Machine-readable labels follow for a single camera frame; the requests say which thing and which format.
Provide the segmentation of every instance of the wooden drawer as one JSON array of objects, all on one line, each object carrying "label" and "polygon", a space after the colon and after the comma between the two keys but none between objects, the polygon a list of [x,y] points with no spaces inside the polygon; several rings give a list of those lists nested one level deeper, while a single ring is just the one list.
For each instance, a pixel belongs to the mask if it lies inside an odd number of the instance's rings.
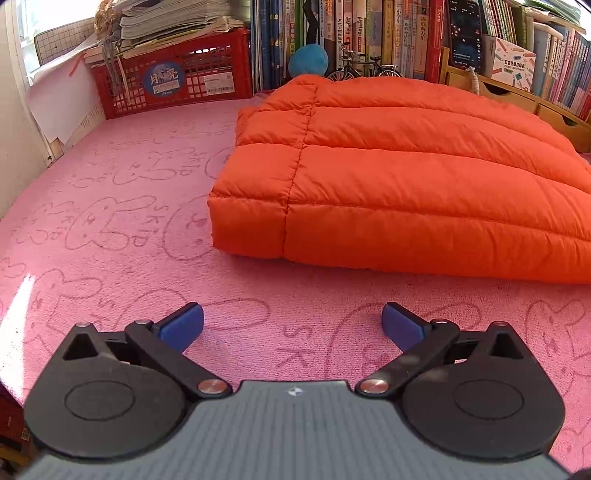
[{"label": "wooden drawer", "polygon": [[577,123],[544,105],[540,105],[538,116],[568,138],[577,152],[591,151],[591,127],[586,127],[582,120]]},{"label": "wooden drawer", "polygon": [[[448,73],[447,82],[449,86],[456,87],[470,92],[472,90],[472,81],[467,75],[458,75],[457,73]],[[480,86],[480,96],[497,100],[498,102],[511,103],[526,112],[535,113],[536,102],[529,98],[519,95],[519,93],[510,92],[496,85],[478,80]]]}]

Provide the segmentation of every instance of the white cord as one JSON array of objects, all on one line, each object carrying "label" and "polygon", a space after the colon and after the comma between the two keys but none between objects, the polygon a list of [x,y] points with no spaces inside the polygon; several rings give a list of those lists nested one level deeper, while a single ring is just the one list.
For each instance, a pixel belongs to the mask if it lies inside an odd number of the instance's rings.
[{"label": "white cord", "polygon": [[480,95],[480,84],[478,82],[478,75],[474,71],[474,67],[468,67],[470,72],[470,81],[472,82],[472,93]]}]

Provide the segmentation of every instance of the orange down comforter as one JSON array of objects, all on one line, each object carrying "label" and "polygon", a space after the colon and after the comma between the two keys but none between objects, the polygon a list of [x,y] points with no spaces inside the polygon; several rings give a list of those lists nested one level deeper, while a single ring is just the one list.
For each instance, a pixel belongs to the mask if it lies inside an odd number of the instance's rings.
[{"label": "orange down comforter", "polygon": [[591,167],[512,105],[302,76],[244,109],[213,244],[331,267],[591,283]]}]

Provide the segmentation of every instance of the paper sheet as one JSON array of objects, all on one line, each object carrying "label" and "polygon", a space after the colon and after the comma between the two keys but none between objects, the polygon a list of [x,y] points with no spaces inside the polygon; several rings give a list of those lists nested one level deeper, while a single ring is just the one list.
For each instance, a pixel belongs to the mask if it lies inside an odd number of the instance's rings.
[{"label": "paper sheet", "polygon": [[28,100],[47,140],[59,138],[65,144],[100,97],[90,69],[74,55],[37,80]]}]

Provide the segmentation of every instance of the metal screw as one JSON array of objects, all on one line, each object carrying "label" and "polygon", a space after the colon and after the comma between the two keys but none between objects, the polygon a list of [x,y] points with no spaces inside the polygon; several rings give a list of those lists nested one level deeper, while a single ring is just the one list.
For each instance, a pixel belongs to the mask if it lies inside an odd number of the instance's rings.
[{"label": "metal screw", "polygon": [[219,395],[226,391],[228,384],[220,378],[209,378],[208,380],[203,380],[197,388],[201,393],[205,393],[206,395]]},{"label": "metal screw", "polygon": [[363,393],[367,393],[369,395],[381,395],[382,393],[386,393],[388,391],[390,385],[381,378],[368,378],[359,384],[359,388]]}]

